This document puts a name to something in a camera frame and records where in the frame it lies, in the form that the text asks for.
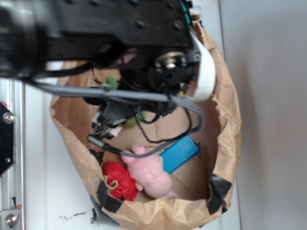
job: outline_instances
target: white surface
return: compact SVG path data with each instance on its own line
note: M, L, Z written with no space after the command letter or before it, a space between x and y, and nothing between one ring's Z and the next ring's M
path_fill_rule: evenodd
M193 95L192 101L205 101L209 99L209 97L212 95L215 86L215 64L207 48L198 40L198 38L193 33L191 33L191 35L201 53L197 88Z
M216 1L204 1L218 6ZM219 24L219 15L203 18ZM217 40L222 40L221 30ZM90 224L92 203L78 176L59 132L49 115L51 96L26 87L26 227L28 230L118 230L108 225ZM230 210L204 226L204 230L239 230L236 189Z
M307 229L307 1L221 0L241 102L242 230Z

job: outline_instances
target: pink plush toy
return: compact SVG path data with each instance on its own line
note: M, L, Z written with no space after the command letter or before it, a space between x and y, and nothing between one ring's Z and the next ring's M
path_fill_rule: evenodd
M131 151L134 154L144 154L146 149L142 145L133 145ZM127 164L127 170L136 183L138 191L142 191L152 197L166 196L169 199L180 198L172 191L172 177L163 169L163 158L151 155L144 158L122 156L121 159Z

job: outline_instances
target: red plush toy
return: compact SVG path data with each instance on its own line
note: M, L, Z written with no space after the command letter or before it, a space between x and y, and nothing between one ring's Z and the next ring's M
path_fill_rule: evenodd
M135 181L130 177L129 172L119 162L109 161L104 164L102 174L107 176L107 183L111 185L117 180L117 187L111 192L111 195L117 199L133 201L138 191Z

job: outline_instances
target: blue foam block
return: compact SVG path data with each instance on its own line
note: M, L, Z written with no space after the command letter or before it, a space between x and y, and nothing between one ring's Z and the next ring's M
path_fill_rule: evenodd
M198 153L199 150L200 149L189 136L178 140L171 147L160 154L164 160L164 170L171 174L188 159Z

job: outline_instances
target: screw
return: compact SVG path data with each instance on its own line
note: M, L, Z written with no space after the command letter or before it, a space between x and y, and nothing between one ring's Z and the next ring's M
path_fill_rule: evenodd
M100 0L90 0L90 3L93 5L93 6L99 6L101 4Z
M198 60L200 59L200 57L201 57L201 55L200 55L199 53L197 53L197 54L194 55L194 59L195 59L196 61L198 61Z
M6 218L5 218L5 223L9 226L9 227L13 227L15 225L17 221L17 217L13 214L9 214Z
M11 160L11 158L9 158L9 157L5 158L5 162L8 163L8 164L11 163L11 161L12 161L12 160Z
M6 123L6 124L11 124L14 122L15 120L15 117L14 115L11 113L11 112L7 112L5 114L3 114L3 121Z
M182 28L182 22L180 20L175 20L174 27L175 29L180 30Z
M136 25L140 28L140 29L142 29L142 28L144 28L145 27L145 22L143 21L143 20L137 20L136 21Z
M131 4L136 6L139 4L139 0L130 0Z

